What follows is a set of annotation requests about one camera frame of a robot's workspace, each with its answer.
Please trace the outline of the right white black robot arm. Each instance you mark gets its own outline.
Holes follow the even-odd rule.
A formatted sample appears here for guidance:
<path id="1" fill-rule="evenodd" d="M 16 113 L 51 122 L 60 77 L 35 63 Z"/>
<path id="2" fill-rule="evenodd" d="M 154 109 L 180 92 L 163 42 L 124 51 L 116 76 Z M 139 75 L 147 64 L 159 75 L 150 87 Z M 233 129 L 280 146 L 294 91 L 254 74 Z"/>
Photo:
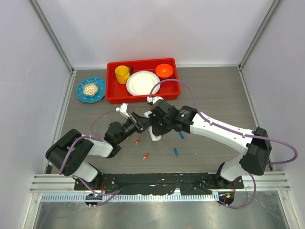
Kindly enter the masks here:
<path id="1" fill-rule="evenodd" d="M 267 140 L 267 131 L 258 127 L 252 131 L 240 129 L 210 117 L 204 118 L 195 108 L 183 106 L 176 109 L 161 97 L 149 97 L 151 137 L 158 138 L 172 130 L 201 135 L 225 144 L 239 155 L 219 166 L 215 182 L 220 188 L 227 188 L 238 177 L 250 173 L 262 176 L 272 150 Z"/>

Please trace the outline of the white remote control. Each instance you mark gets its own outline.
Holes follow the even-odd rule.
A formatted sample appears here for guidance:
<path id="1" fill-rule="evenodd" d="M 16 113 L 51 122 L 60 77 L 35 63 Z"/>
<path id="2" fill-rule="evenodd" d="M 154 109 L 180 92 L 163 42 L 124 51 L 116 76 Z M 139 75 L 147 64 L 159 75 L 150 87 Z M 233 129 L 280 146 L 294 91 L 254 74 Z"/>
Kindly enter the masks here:
<path id="1" fill-rule="evenodd" d="M 146 118 L 148 118 L 150 114 L 152 114 L 152 112 L 151 112 L 151 111 L 147 111 L 147 112 L 144 113 L 144 116 L 145 116 Z M 152 140 L 153 142 L 156 142 L 156 141 L 161 140 L 161 138 L 162 138 L 161 136 L 155 136 L 155 135 L 153 134 L 153 127 L 152 127 L 152 125 L 148 128 L 148 130 L 149 130 L 149 133 L 150 133 L 150 136 L 151 136 L 151 140 Z"/>

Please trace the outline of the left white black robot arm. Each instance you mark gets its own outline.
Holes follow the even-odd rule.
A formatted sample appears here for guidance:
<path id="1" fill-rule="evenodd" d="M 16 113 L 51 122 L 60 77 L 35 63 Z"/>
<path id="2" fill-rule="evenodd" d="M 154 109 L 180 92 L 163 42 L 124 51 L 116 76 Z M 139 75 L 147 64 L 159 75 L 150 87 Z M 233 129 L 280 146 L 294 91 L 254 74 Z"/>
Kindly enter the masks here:
<path id="1" fill-rule="evenodd" d="M 90 190 L 97 190 L 102 183 L 102 173 L 85 162 L 87 156 L 113 158 L 121 149 L 120 143 L 135 132 L 142 133 L 151 126 L 149 115 L 140 116 L 133 112 L 126 123 L 111 122 L 103 139 L 84 136 L 76 129 L 67 132 L 46 152 L 46 159 L 64 176 L 77 177 Z"/>

